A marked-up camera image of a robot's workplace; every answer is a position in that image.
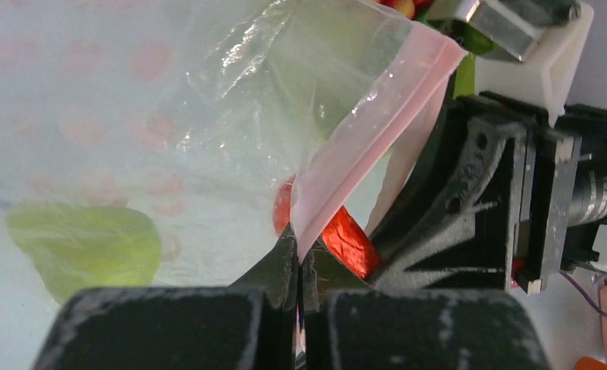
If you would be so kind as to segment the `clear zip top bag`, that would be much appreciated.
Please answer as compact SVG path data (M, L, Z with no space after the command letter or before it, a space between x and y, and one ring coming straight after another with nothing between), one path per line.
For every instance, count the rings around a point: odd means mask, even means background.
M150 284L229 284L293 175L305 252L401 134L417 159L464 55L373 1L0 1L0 266L58 304L5 215L119 206L159 231Z

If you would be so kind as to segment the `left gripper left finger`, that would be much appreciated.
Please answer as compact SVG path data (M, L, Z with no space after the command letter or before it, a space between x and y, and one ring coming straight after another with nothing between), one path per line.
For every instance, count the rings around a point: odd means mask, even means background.
M292 369L297 243L290 228L227 287L91 288L58 313L37 369Z

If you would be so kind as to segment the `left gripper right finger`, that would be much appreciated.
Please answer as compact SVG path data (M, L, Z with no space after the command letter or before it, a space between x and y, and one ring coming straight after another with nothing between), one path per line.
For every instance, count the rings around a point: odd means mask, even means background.
M315 244L300 271L306 369L547 369L523 307L491 290L371 288Z

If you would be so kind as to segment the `red chili pepper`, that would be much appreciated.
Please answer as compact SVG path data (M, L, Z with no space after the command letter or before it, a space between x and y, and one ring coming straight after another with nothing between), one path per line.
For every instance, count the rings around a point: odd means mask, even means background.
M272 222L280 236L290 222L290 200L295 175L279 187L273 203ZM321 233L327 249L350 271L366 281L381 264L381 256L364 230L342 206Z

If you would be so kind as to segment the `green pear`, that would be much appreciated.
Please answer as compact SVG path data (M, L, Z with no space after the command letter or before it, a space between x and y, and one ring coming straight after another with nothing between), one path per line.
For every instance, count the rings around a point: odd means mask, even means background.
M59 304L86 288L148 285L163 261L155 223L127 207L26 202L5 225Z

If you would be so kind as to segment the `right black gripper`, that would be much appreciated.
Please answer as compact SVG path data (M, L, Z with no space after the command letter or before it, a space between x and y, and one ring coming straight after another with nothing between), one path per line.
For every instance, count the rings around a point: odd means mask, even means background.
M377 289L511 287L528 117L482 96L448 100L424 149L371 234ZM536 136L528 248L514 279L526 294L577 267L599 271L607 224L607 109L566 106Z

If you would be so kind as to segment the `green plastic bin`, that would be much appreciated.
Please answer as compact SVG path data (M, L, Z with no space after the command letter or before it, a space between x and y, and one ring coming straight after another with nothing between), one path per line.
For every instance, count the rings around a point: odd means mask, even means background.
M428 10L419 13L414 19L452 37L463 49L468 51L451 76L447 96L455 98L473 94L475 92L476 58L491 52L495 48L495 44L466 23L451 20L429 21L427 13Z

